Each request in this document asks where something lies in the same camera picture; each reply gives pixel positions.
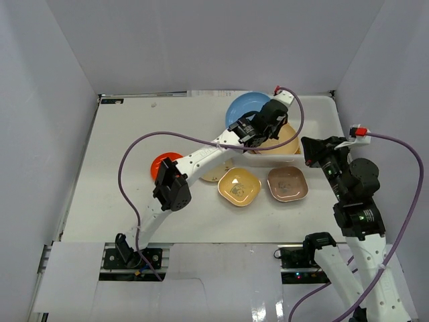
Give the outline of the yellow round bear plate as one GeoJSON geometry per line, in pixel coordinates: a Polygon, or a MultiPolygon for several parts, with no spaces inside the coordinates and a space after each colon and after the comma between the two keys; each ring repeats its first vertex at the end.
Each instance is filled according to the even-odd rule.
{"type": "MultiPolygon", "coordinates": [[[[282,144],[288,141],[295,133],[296,131],[294,130],[294,128],[289,123],[287,123],[281,128],[278,134],[278,137],[279,137],[278,140],[268,139],[267,141],[262,143],[262,145],[260,145],[260,148],[272,148],[273,146],[282,144]]],[[[298,138],[295,138],[289,144],[276,149],[255,151],[256,154],[267,154],[267,155],[292,155],[292,154],[298,154],[299,152],[300,152],[300,144],[299,144],[298,138]]]]}

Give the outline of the blue round plate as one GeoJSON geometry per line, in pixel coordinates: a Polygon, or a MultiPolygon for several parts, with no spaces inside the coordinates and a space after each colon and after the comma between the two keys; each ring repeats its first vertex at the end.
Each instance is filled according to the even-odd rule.
{"type": "Polygon", "coordinates": [[[265,93],[255,91],[239,95],[227,109],[225,114],[225,127],[229,127],[232,123],[235,123],[238,118],[248,112],[260,111],[263,105],[270,99],[270,96],[265,93]]]}

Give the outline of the brown square panda dish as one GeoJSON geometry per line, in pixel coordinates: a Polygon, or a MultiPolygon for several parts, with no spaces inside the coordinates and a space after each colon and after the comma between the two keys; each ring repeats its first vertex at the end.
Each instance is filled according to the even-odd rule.
{"type": "Polygon", "coordinates": [[[308,185],[302,171],[294,166],[273,168],[267,175],[271,195],[279,202],[287,203],[305,198],[308,185]]]}

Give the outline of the yellow square panda dish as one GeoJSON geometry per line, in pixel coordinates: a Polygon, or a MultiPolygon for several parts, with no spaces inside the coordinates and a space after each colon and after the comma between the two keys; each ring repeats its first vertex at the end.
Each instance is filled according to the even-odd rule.
{"type": "Polygon", "coordinates": [[[250,205],[261,191],[261,181],[244,168],[230,169],[218,182],[219,194],[236,207],[250,205]]]}

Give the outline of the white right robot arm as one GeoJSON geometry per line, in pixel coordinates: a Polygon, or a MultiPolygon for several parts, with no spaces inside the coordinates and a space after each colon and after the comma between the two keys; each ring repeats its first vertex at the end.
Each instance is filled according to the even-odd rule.
{"type": "Polygon", "coordinates": [[[305,164],[320,168],[337,202],[334,218],[354,257],[360,278],[339,258],[339,249],[327,232],[307,235],[303,261],[321,267],[331,284],[352,310],[352,321],[411,321],[391,268],[384,262],[388,249],[385,226],[373,195],[379,190],[379,169],[366,158],[349,160],[351,146],[363,140],[332,136],[325,140],[303,137],[305,164]]]}

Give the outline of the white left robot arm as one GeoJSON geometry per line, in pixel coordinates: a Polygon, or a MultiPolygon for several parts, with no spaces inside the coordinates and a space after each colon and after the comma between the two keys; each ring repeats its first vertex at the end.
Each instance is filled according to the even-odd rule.
{"type": "Polygon", "coordinates": [[[215,140],[199,150],[175,161],[162,160],[155,180],[152,198],[143,214],[137,214],[137,225],[129,233],[117,234],[115,247],[119,260],[128,268],[141,262],[141,250],[166,217],[191,201],[190,187],[204,173],[238,153],[256,150],[268,139],[278,139],[281,127],[288,120],[291,101],[272,98],[253,114],[247,113],[231,124],[215,140]]]}

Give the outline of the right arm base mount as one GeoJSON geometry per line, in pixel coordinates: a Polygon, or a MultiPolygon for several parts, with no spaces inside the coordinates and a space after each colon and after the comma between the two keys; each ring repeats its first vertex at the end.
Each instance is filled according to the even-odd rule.
{"type": "Polygon", "coordinates": [[[280,261],[282,284],[326,284],[329,279],[317,264],[312,264],[302,248],[278,248],[273,257],[280,261]]]}

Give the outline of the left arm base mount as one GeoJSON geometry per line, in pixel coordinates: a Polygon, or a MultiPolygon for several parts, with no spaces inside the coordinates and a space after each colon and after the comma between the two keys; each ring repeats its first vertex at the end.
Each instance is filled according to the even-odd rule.
{"type": "Polygon", "coordinates": [[[146,248],[138,252],[127,243],[126,236],[118,233],[114,246],[108,246],[103,253],[99,280],[110,282],[161,282],[166,273],[162,269],[164,250],[146,248]]]}

